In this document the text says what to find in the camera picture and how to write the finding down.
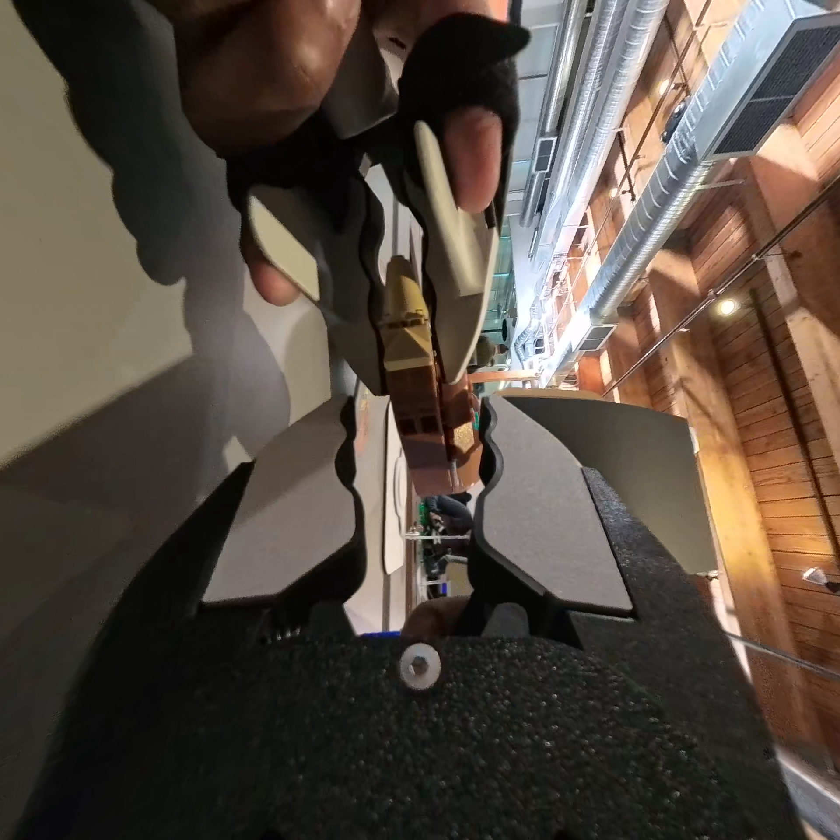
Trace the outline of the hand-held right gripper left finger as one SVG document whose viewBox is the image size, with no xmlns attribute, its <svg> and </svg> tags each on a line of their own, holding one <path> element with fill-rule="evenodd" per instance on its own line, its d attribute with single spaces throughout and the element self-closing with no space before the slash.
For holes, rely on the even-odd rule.
<svg viewBox="0 0 840 840">
<path fill-rule="evenodd" d="M 364 578 L 364 510 L 355 487 L 355 404 L 329 399 L 258 453 L 210 574 L 203 604 L 346 601 Z"/>
</svg>

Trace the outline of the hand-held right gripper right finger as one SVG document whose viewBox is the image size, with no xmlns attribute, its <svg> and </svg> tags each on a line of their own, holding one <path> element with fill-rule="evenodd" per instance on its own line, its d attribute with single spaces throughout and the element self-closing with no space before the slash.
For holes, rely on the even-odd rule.
<svg viewBox="0 0 840 840">
<path fill-rule="evenodd" d="M 476 587 L 629 617 L 633 602 L 581 462 L 515 400 L 493 395 L 482 409 Z"/>
</svg>

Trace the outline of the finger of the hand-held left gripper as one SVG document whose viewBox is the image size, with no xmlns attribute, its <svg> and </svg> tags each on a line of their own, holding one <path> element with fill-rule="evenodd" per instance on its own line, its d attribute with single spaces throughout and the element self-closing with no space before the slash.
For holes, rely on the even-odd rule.
<svg viewBox="0 0 840 840">
<path fill-rule="evenodd" d="M 321 312 L 335 352 L 375 395 L 386 393 L 377 322 L 385 284 L 382 204 L 352 176 L 327 201 L 303 186 L 254 185 L 246 211 L 257 247 Z"/>
<path fill-rule="evenodd" d="M 413 141 L 423 288 L 433 296 L 433 338 L 444 381 L 454 384 L 466 372 L 486 316 L 501 222 L 493 203 L 475 214 L 457 206 L 438 138 L 424 121 L 415 123 Z"/>
</svg>

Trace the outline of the brown brick vehicle model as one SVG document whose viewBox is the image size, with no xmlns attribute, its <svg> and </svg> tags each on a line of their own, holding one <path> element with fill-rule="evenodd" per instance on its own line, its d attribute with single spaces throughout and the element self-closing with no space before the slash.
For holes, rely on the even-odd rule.
<svg viewBox="0 0 840 840">
<path fill-rule="evenodd" d="M 468 491 L 479 480 L 479 400 L 467 375 L 445 382 L 432 321 L 411 263 L 394 256 L 385 272 L 379 334 L 387 394 L 408 476 L 420 497 Z"/>
</svg>

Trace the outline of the desk monitor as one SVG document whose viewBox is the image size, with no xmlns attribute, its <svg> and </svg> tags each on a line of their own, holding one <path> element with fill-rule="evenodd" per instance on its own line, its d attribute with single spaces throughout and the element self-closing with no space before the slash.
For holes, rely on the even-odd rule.
<svg viewBox="0 0 840 840">
<path fill-rule="evenodd" d="M 588 391 L 508 388 L 494 396 L 551 432 L 582 466 L 598 470 L 685 572 L 717 572 L 695 439 L 684 418 Z"/>
</svg>

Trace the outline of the grey desk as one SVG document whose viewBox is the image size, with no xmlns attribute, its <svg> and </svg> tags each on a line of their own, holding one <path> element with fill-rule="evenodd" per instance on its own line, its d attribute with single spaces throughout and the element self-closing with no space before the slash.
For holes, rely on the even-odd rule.
<svg viewBox="0 0 840 840">
<path fill-rule="evenodd" d="M 330 390 L 320 313 L 251 285 L 215 153 L 110 165 L 65 93 L 2 2 L 2 838 L 133 579 Z"/>
</svg>

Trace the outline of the person's left hand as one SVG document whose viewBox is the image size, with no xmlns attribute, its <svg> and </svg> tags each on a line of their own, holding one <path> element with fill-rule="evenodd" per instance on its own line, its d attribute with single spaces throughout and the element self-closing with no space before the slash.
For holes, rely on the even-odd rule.
<svg viewBox="0 0 840 840">
<path fill-rule="evenodd" d="M 505 19 L 503 2 L 195 1 L 161 2 L 173 24 L 185 115 L 199 138 L 225 157 L 282 140 L 333 84 L 360 15 L 385 47 L 411 51 L 453 14 Z M 492 202 L 501 176 L 500 118 L 478 107 L 451 112 L 441 140 L 461 209 Z M 241 252 L 258 294 L 283 307 L 299 297 L 262 255 L 244 223 Z"/>
</svg>

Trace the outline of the white stand base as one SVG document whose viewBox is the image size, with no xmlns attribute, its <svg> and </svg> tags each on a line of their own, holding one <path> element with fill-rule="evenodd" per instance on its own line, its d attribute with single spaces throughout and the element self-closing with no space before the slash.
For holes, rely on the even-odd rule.
<svg viewBox="0 0 840 840">
<path fill-rule="evenodd" d="M 406 510 L 413 485 L 389 400 L 385 402 L 384 429 L 382 563 L 385 575 L 391 576 L 405 564 L 406 534 L 412 522 Z"/>
</svg>

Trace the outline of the ceiling metal rod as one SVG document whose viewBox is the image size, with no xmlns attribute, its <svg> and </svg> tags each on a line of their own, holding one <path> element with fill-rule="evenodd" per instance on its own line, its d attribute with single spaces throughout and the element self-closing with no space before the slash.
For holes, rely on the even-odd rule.
<svg viewBox="0 0 840 840">
<path fill-rule="evenodd" d="M 782 254 L 781 244 L 783 241 L 795 230 L 797 230 L 797 228 L 801 226 L 811 215 L 813 215 L 814 212 L 830 197 L 832 197 L 838 187 L 839 175 L 835 175 L 834 178 L 825 185 L 824 188 L 808 204 L 806 204 L 805 207 L 797 213 L 797 215 L 795 215 L 787 225 L 785 225 L 773 237 L 765 241 L 759 248 L 753 251 L 749 258 L 743 262 L 740 267 L 728 278 L 709 289 L 708 294 L 706 294 L 706 296 L 703 297 L 700 302 L 691 309 L 687 315 L 685 315 L 685 317 L 679 320 L 675 327 L 662 334 L 655 343 L 650 345 L 625 373 L 619 375 L 613 381 L 610 381 L 610 383 L 605 387 L 602 396 L 606 397 L 615 392 L 619 385 L 633 377 L 653 356 L 656 355 L 657 352 L 661 351 L 678 334 L 687 330 L 690 324 L 693 323 L 693 321 L 695 321 L 701 313 L 717 304 L 720 299 L 726 297 L 728 290 L 756 269 L 759 263 L 765 262 L 770 256 L 780 256 Z"/>
</svg>

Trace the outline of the slim silver spiral duct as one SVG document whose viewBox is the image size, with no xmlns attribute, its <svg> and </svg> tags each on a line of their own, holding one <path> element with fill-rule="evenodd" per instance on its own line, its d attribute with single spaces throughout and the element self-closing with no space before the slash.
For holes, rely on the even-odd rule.
<svg viewBox="0 0 840 840">
<path fill-rule="evenodd" d="M 550 261 L 555 243 L 573 202 L 579 159 L 606 71 L 620 34 L 628 1 L 595 2 L 566 109 L 549 187 L 529 257 L 534 267 Z"/>
</svg>

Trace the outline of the large silver spiral duct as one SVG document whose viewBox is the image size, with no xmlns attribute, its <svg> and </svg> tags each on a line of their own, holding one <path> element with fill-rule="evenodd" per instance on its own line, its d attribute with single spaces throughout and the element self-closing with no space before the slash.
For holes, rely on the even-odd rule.
<svg viewBox="0 0 840 840">
<path fill-rule="evenodd" d="M 577 322 L 587 326 L 606 323 L 625 298 L 628 288 L 675 230 L 693 197 L 707 183 L 711 168 L 729 159 L 745 157 L 706 160 L 697 150 L 697 135 L 705 140 L 709 131 L 720 125 L 719 118 L 710 118 L 707 114 L 721 97 L 718 90 L 735 59 L 746 56 L 744 46 L 767 20 L 775 20 L 778 13 L 783 21 L 788 21 L 796 16 L 834 13 L 837 9 L 833 2 L 746 4 L 690 98 L 645 189 L 584 296 L 575 315 Z"/>
</svg>

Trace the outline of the duct vent grille box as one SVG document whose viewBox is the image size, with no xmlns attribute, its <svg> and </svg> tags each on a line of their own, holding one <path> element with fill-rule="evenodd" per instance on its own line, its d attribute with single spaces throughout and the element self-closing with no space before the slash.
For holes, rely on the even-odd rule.
<svg viewBox="0 0 840 840">
<path fill-rule="evenodd" d="M 767 20 L 726 73 L 708 117 L 719 118 L 708 138 L 697 135 L 706 160 L 754 154 L 793 108 L 839 41 L 838 12 Z"/>
</svg>

